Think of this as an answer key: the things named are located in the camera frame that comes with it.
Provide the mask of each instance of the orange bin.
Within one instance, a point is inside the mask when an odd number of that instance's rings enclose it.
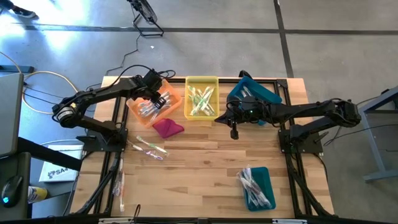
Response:
[[[152,114],[146,117],[142,117],[141,115],[138,114],[139,107],[138,104],[145,102],[147,100],[144,100],[142,98],[138,98],[136,101],[132,99],[128,99],[126,104],[130,108],[131,112],[134,114],[134,116],[138,119],[138,121],[145,126],[145,128],[150,128],[153,124],[157,123],[161,119],[165,118],[168,114],[173,112],[175,109],[177,109],[182,102],[181,96],[178,94],[176,90],[168,83],[166,79],[163,79],[162,81],[162,86],[159,89],[159,93],[163,94],[166,91],[169,91],[170,96],[169,100],[171,101],[171,107],[167,109],[161,109],[159,114],[156,116],[156,118],[151,121],[150,119],[152,118]]]

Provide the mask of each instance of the plastic bin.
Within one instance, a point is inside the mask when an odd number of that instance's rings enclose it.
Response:
[[[196,115],[190,115],[193,104],[192,100],[189,99],[188,95],[191,92],[188,90],[188,86],[200,89],[202,92],[205,91],[206,87],[214,87],[214,92],[210,97],[209,105],[214,109],[215,114],[213,116],[207,116],[203,111],[199,111]],[[185,106],[184,115],[188,120],[194,121],[213,121],[220,116],[220,99],[218,94],[218,77],[186,77],[185,78]]]
[[[271,103],[281,103],[282,98],[275,93],[269,91],[267,88],[264,86],[258,84],[256,81],[253,79],[245,76],[239,81],[239,83],[233,88],[231,93],[228,94],[227,99],[229,100],[233,96],[238,96],[240,99],[243,99],[243,95],[241,93],[241,90],[243,90],[243,87],[248,88],[248,90],[253,94],[253,96],[258,97],[261,100],[268,101]],[[259,125],[265,125],[265,121],[259,121]]]
[[[146,100],[142,98],[138,98],[136,101],[132,99],[128,99],[126,104],[130,108],[131,112],[134,114],[134,116],[138,119],[138,121],[145,126],[145,128],[150,128],[153,124],[157,123],[161,119],[165,118],[168,114],[173,112],[175,109],[177,109],[182,102],[182,97],[178,94],[176,90],[168,83],[166,79],[163,79],[162,81],[162,86],[159,89],[159,93],[162,94],[166,91],[169,91],[170,93],[170,100],[171,100],[171,107],[161,110],[160,113],[156,116],[156,118],[153,121],[150,121],[152,118],[152,115],[149,115],[147,117],[142,117],[141,115],[138,114],[138,104],[142,103]]]
[[[251,175],[254,181],[257,182],[258,186],[271,203],[271,208],[267,207],[256,207],[253,203],[249,203],[248,192],[243,188],[244,203],[246,208],[251,212],[263,211],[263,210],[273,210],[276,208],[276,202],[274,197],[274,191],[272,190],[271,178],[269,177],[269,172],[266,167],[255,167],[251,168]]]

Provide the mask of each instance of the gray floor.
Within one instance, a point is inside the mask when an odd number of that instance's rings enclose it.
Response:
[[[108,69],[120,66],[123,56],[135,49],[136,32],[87,32],[24,30],[12,24],[131,27],[132,13],[126,1],[18,0],[39,18],[20,19],[0,15],[0,50],[21,65],[66,75],[79,89],[98,83]],[[149,0],[168,28],[277,29],[273,0]],[[397,30],[398,2],[390,0],[280,0],[286,29]],[[359,102],[398,85],[396,35],[287,35],[294,77],[304,78],[310,101],[331,97]],[[0,58],[0,64],[9,64]],[[286,77],[279,34],[230,32],[168,32],[161,39],[139,39],[139,52],[126,56],[125,67],[142,63],[156,69],[174,69],[177,75],[236,76],[242,69],[254,77]],[[110,75],[118,74],[114,70]],[[129,75],[142,73],[132,70]],[[37,75],[34,88],[62,96],[73,90],[62,80]],[[56,98],[42,96],[57,102]],[[29,99],[35,108],[50,111],[51,105]],[[359,130],[343,129],[343,133]],[[334,135],[330,130],[325,138]],[[377,134],[397,128],[379,129]],[[64,129],[44,114],[22,106],[20,136],[35,142],[70,139],[81,129]],[[365,184],[362,176],[376,165],[364,133],[340,138],[325,147],[329,186],[337,215],[346,218],[398,221],[398,179]],[[382,154],[389,167],[398,152]],[[33,172],[40,170],[34,161]],[[34,205],[34,217],[60,215],[67,196]]]

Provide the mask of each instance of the wooden tabletop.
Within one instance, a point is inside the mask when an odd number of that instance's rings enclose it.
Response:
[[[104,77],[103,86],[116,77]],[[293,105],[308,103],[304,81],[288,78],[290,99]],[[185,84],[173,83],[184,96]],[[236,84],[220,83],[220,114],[226,109],[226,97]],[[270,91],[273,86],[264,85]],[[95,118],[111,120],[115,100],[99,103]],[[129,113],[127,128],[129,140],[146,147],[135,139],[142,136],[148,142],[167,150],[170,155],[163,161],[127,147],[124,153],[126,174],[125,212],[119,210],[119,198],[114,198],[112,216],[133,216],[141,204],[140,217],[222,217],[222,218],[288,218],[294,217],[286,161],[280,153],[277,129],[271,125],[240,124],[239,140],[232,140],[231,129],[213,121],[187,121],[180,108],[168,118],[185,128],[183,133],[163,140],[153,128],[146,129]],[[296,119],[305,124],[311,118]],[[77,211],[97,187],[103,152],[92,153],[83,161],[78,178],[71,212]],[[328,184],[321,162],[314,155],[302,154],[307,185],[324,208],[333,213]],[[236,173],[246,166],[269,169],[276,209],[266,212],[249,212],[244,205],[243,190]],[[297,191],[300,208],[304,211],[301,190]],[[108,188],[104,191],[104,208]]]

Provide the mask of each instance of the yellow bin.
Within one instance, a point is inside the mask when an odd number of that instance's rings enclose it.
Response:
[[[201,90],[202,93],[205,89],[210,86],[214,87],[213,94],[210,97],[209,105],[214,109],[214,115],[207,116],[203,111],[199,111],[195,115],[190,115],[193,109],[192,100],[188,97],[192,95],[189,91],[188,86],[195,88],[196,90]],[[218,93],[218,77],[186,77],[185,78],[185,106],[184,115],[188,120],[192,121],[210,121],[218,118],[220,116],[220,98]]]

